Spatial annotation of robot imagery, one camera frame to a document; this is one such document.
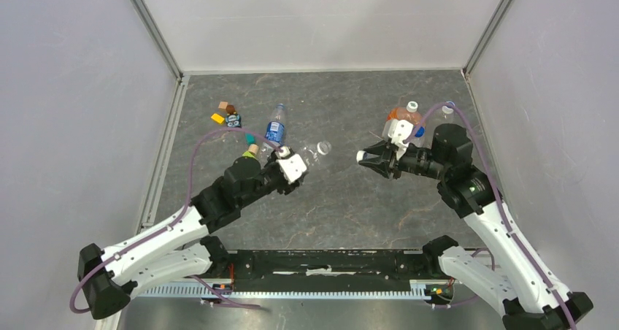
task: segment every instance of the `white wall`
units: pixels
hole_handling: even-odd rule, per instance
[[[618,0],[514,0],[472,72],[505,194],[543,259],[615,329]]]
[[[0,329],[92,329],[78,251],[134,233],[174,78],[129,0],[0,0],[0,27]]]
[[[145,0],[181,69],[460,68],[499,0]]]

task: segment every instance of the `robotic arm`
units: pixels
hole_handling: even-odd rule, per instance
[[[437,272],[471,288],[500,314],[506,329],[568,329],[555,293],[575,322],[593,308],[585,293],[571,292],[548,269],[520,232],[507,204],[496,202],[488,177],[472,165],[473,144],[466,129],[455,124],[437,127],[432,149],[409,145],[406,138],[411,132],[412,125],[405,120],[389,121],[383,132],[387,140],[360,151],[358,163],[388,179],[397,179],[402,172],[438,179],[442,200],[481,237],[507,279],[475,261],[446,236],[424,246],[429,264]],[[538,268],[551,280],[552,288],[547,287]]]
[[[240,157],[216,179],[191,199],[186,214],[173,223],[182,209],[170,218],[126,241],[104,249],[90,244],[80,251],[78,279],[82,280],[108,258],[113,260],[101,268],[82,287],[94,319],[108,317],[123,309],[138,294],[155,285],[188,275],[200,275],[224,269],[218,263],[226,250],[214,231],[241,216],[241,209],[273,191],[289,194],[301,185],[307,167],[301,156],[282,147],[273,152],[264,168],[252,157]],[[130,251],[127,246],[154,232],[156,234]],[[179,246],[201,239],[184,250]]]

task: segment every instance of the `water bottle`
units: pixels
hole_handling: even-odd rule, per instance
[[[275,110],[273,110],[273,113],[271,114],[269,124],[266,126],[266,133],[264,134],[264,137],[278,146],[284,145],[284,122],[284,104],[277,104]],[[261,153],[267,153],[268,155],[271,151],[273,151],[273,147],[265,142],[262,145]]]
[[[419,104],[415,101],[410,101],[406,107],[396,107],[391,112],[389,112],[389,116],[387,116],[387,121],[389,120],[407,120],[413,126],[421,123],[421,118],[423,117],[418,111]],[[382,131],[382,137],[385,138],[386,131],[388,127],[385,125],[385,129]],[[411,143],[416,147],[423,146],[423,135],[426,132],[425,125],[422,125],[417,133],[415,134],[415,138],[411,141]]]
[[[326,155],[331,152],[331,143],[323,140],[318,143],[307,143],[302,145],[296,153],[298,153],[307,168],[323,166],[326,164]]]
[[[448,103],[455,106],[453,101],[448,101]],[[440,110],[437,110],[435,113],[430,115],[430,117],[428,118],[428,122],[426,123],[427,135],[426,135],[426,140],[424,142],[424,145],[427,148],[430,148],[432,146],[432,139],[434,138],[434,131],[437,129],[438,126],[442,125],[443,123],[453,123],[453,109],[452,108],[443,106],[441,107]]]

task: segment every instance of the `clear plastic bottle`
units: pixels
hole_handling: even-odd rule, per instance
[[[430,148],[432,146],[432,139],[434,138],[434,130],[443,123],[453,123],[453,109],[443,106],[440,110],[430,115],[428,122],[426,123],[426,140],[423,142],[425,147]]]
[[[266,133],[264,134],[264,137],[270,140],[271,142],[274,142],[277,145],[280,145],[280,146],[284,145],[284,136],[285,136],[284,122],[285,122],[284,104],[277,104],[277,106],[275,107],[275,110],[273,110],[273,113],[271,114],[271,117],[269,118],[269,124],[266,125]],[[271,147],[271,145],[267,144],[266,142],[262,144],[262,149],[260,150],[261,153],[267,153],[266,155],[268,156],[268,154],[271,153],[271,151],[273,151],[273,148]]]
[[[396,107],[391,112],[389,112],[389,116],[387,116],[387,120],[407,120],[412,123],[414,126],[421,123],[421,118],[423,117],[418,111],[419,104],[415,101],[409,101],[406,107]],[[426,132],[425,124],[419,128],[417,134],[415,134],[415,138],[411,141],[411,143],[416,147],[423,146],[423,135]]]
[[[330,152],[331,143],[326,140],[318,143],[303,145],[296,151],[296,153],[303,158],[307,168],[325,166],[327,164],[326,156]]]

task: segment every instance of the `bottle with orange liquid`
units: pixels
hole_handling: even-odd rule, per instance
[[[415,101],[410,101],[406,107],[396,107],[391,112],[389,112],[389,116],[387,116],[387,121],[389,120],[407,120],[413,126],[421,123],[422,115],[417,111],[419,105]],[[423,134],[426,132],[426,125],[423,124],[419,131],[415,134],[415,138],[411,141],[411,143],[416,147],[423,146]]]

